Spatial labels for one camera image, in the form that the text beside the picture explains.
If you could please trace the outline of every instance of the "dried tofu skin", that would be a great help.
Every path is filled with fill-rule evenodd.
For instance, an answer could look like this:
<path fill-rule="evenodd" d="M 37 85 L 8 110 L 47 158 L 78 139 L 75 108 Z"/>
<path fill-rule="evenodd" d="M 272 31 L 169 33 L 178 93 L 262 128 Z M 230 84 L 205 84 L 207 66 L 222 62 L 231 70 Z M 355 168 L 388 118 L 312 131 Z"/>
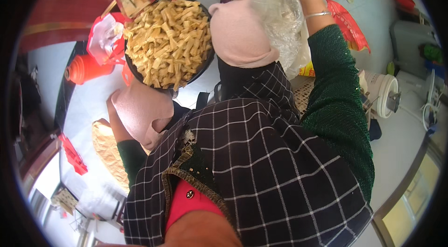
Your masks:
<path fill-rule="evenodd" d="M 197 1 L 159 0 L 125 22 L 126 54 L 143 83 L 185 87 L 211 49 L 210 22 Z"/>

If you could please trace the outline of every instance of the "button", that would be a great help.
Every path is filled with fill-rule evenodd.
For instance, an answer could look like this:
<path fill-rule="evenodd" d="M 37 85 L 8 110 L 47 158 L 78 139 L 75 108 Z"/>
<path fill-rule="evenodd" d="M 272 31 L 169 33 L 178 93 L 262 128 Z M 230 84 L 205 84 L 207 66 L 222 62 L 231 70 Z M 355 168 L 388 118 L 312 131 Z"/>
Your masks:
<path fill-rule="evenodd" d="M 189 191 L 187 192 L 187 199 L 192 198 L 193 195 L 194 195 L 194 191 L 193 191 L 193 190 L 189 190 Z"/>

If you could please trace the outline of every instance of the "silver bracelet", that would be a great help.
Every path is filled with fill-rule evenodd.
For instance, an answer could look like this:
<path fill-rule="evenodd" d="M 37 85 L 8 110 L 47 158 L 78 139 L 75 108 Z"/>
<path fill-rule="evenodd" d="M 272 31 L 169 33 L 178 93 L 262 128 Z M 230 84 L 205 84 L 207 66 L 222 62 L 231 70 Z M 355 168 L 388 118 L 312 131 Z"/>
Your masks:
<path fill-rule="evenodd" d="M 309 14 L 309 15 L 305 16 L 305 19 L 317 17 L 317 16 L 324 16 L 324 15 L 328 15 L 328 14 L 331 15 L 332 13 L 330 11 L 323 11 L 323 12 L 317 13 L 317 14 Z"/>

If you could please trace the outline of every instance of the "orange thermos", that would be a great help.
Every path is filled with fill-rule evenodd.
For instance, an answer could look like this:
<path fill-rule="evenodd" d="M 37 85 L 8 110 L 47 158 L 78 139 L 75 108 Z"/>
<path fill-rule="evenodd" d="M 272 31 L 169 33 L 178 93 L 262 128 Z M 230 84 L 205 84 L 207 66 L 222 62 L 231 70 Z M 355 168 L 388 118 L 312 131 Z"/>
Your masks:
<path fill-rule="evenodd" d="M 115 65 L 99 65 L 92 56 L 76 55 L 70 66 L 65 69 L 64 76 L 68 81 L 82 85 L 88 80 L 112 73 Z"/>

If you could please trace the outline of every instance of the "black bowl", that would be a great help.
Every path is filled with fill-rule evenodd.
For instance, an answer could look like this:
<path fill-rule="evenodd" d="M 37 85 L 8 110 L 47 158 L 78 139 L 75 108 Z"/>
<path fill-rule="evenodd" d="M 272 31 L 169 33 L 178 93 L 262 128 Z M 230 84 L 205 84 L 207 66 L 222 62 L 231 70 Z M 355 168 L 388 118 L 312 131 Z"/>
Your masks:
<path fill-rule="evenodd" d="M 202 11 L 208 16 L 208 20 L 211 20 L 211 15 L 209 14 L 208 10 L 206 7 L 204 7 L 204 5 L 200 4 L 199 7 L 202 8 Z M 126 52 L 126 45 L 127 45 L 128 41 L 125 40 L 125 52 Z M 213 59 L 215 58 L 215 50 L 213 49 L 213 45 L 211 44 L 211 49 L 208 51 L 208 55 L 207 55 L 207 59 L 201 63 L 201 65 L 199 65 L 196 70 L 197 73 L 193 74 L 193 76 L 191 77 L 190 80 L 187 81 L 187 84 L 193 82 L 194 80 L 196 80 L 199 76 L 202 75 L 202 73 L 204 73 L 205 70 L 207 70 L 207 68 L 209 67 L 210 63 L 213 61 Z M 140 74 L 137 71 L 137 66 L 135 66 L 134 64 L 132 64 L 132 59 L 125 54 L 126 57 L 126 63 L 129 66 L 129 70 L 131 70 L 132 74 L 134 75 L 134 77 L 140 81 L 141 83 L 143 83 L 143 75 Z M 171 84 L 171 86 L 168 89 L 172 89 L 174 87 L 174 84 Z"/>

